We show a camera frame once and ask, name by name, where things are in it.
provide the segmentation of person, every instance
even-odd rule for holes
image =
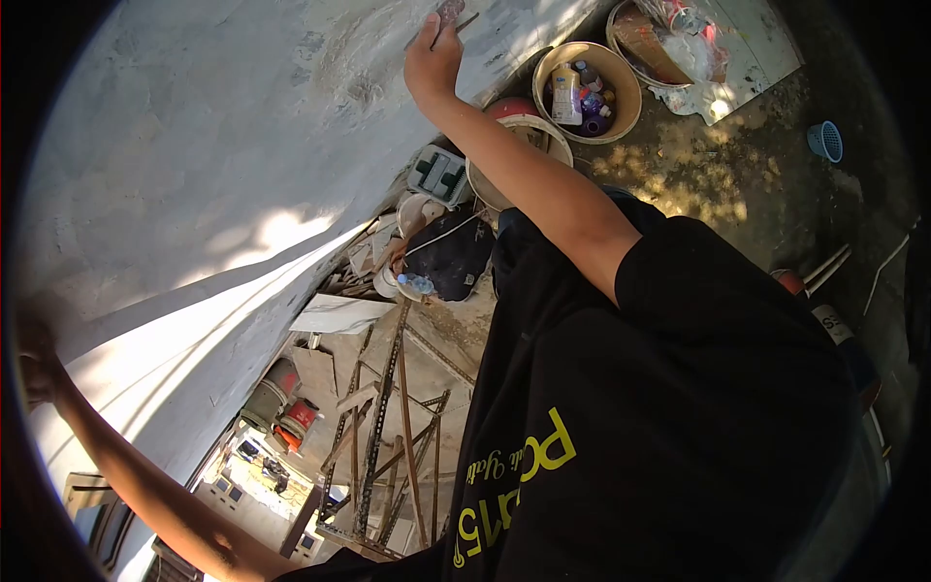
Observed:
[[[420,111],[517,207],[448,531],[403,560],[341,549],[297,569],[213,513],[84,400],[46,334],[23,338],[114,490],[224,580],[767,579],[836,490],[858,421],[807,309],[707,226],[606,196],[455,96],[462,45],[427,18],[404,79]]]

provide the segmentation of hand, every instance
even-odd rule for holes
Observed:
[[[55,340],[40,321],[27,319],[21,323],[18,356],[29,412],[46,402],[54,404],[63,387],[72,386],[55,353]]]
[[[426,17],[404,60],[404,83],[422,112],[436,101],[456,96],[456,76],[463,58],[463,45],[453,23],[439,30],[439,14]]]

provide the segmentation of window frame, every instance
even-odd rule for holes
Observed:
[[[103,476],[95,473],[69,474],[65,479],[64,492],[61,498],[72,524],[74,524],[78,509],[103,506],[90,532],[88,549],[100,561],[104,571],[112,572],[116,566],[116,559],[119,557],[120,549],[123,547],[123,540],[126,538],[129,525],[136,514],[127,506],[126,513],[121,519],[120,515],[123,513],[121,504],[124,506],[126,502],[120,499]],[[113,520],[120,519],[119,523],[111,523]],[[113,545],[104,548],[102,546],[103,539],[106,537],[110,526],[119,529],[116,532]],[[106,559],[102,556],[103,553],[107,554]]]

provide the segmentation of black t-shirt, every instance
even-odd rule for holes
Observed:
[[[772,577],[833,495],[858,418],[815,318],[692,219],[630,250],[619,308],[539,231],[509,235],[520,259],[448,533],[399,562],[341,550],[279,580]]]

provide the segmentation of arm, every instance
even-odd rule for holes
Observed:
[[[21,333],[20,347],[30,405],[55,405],[116,494],[180,556],[221,580],[273,580],[300,567],[213,512],[107,424],[74,386],[47,332]]]
[[[437,38],[438,27],[439,17],[428,17],[405,60],[404,80],[417,106],[589,282],[617,303],[617,266],[640,233],[582,174],[455,96],[462,45],[452,26]]]

